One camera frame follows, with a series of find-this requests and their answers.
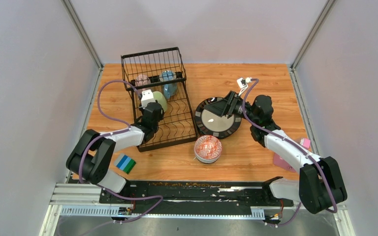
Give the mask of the red patterned white bowl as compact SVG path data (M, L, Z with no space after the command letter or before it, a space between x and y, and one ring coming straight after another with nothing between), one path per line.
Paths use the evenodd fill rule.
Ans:
M216 162L222 153L221 141L212 135L199 137L194 144L195 158L204 163L212 164Z

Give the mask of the blue butterfly mug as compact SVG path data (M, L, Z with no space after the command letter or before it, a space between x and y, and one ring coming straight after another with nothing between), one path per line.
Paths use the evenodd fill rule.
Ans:
M170 82L176 79L176 74L171 70L165 70L159 76L161 82ZM167 83L163 85L163 95L166 99L170 99L177 92L176 83Z

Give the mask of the pink ceramic mug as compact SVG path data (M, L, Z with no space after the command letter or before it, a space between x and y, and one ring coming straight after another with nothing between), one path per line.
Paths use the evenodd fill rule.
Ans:
M150 78L145 74L139 74L135 78L135 86L138 89L143 89L143 86L149 85L151 83Z

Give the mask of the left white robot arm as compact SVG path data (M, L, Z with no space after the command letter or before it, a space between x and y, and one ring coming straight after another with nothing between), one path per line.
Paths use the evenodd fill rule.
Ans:
M109 169L114 153L128 147L137 147L151 140L158 131L158 123L164 117L159 103L150 102L143 115L129 128L99 133L86 130L66 161L66 167L81 174L82 180L112 191L112 197L119 203L126 203L131 190L126 179Z

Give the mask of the light green mug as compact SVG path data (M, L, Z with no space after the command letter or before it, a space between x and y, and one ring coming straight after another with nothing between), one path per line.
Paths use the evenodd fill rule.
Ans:
M165 96L163 95L163 93L160 91L154 91L153 96L154 96L155 101L161 105L162 109L164 110L164 113L166 113L168 105L167 105L167 100Z

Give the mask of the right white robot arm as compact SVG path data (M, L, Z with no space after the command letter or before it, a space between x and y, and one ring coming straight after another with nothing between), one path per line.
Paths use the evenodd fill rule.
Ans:
M336 205L348 198L338 162L331 156L320 157L288 137L272 118L271 97L258 95L249 103L231 91L226 97L207 103L204 109L219 117L236 116L252 122L252 138L299 174L298 181L278 177L270 182L261 192L265 204L274 205L280 199L289 199L317 214L323 210L334 212Z

